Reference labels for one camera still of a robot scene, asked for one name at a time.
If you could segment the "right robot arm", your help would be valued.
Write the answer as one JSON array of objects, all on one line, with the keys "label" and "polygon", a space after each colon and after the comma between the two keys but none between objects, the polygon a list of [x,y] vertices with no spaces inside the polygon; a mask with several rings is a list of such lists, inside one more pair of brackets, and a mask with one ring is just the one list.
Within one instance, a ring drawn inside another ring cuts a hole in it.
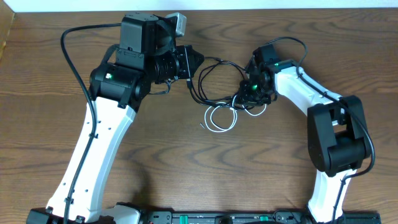
[{"label": "right robot arm", "polygon": [[282,61],[272,44],[253,51],[235,103],[248,110],[288,98],[307,117],[307,144],[317,170],[307,208],[315,223],[336,223],[350,180],[374,165],[374,144],[363,105],[357,96],[343,97],[310,78],[294,60]]}]

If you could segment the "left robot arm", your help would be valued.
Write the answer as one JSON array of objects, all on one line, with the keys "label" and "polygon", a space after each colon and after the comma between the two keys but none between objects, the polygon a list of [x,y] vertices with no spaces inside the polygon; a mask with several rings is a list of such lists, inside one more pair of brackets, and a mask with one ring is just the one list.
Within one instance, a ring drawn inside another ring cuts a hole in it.
[{"label": "left robot arm", "polygon": [[189,80],[203,63],[189,45],[177,45],[187,19],[127,13],[120,40],[111,45],[82,90],[87,100],[80,137],[65,175],[44,208],[34,208],[28,223],[140,223],[138,209],[126,203],[102,207],[103,194],[119,145],[151,85]]}]

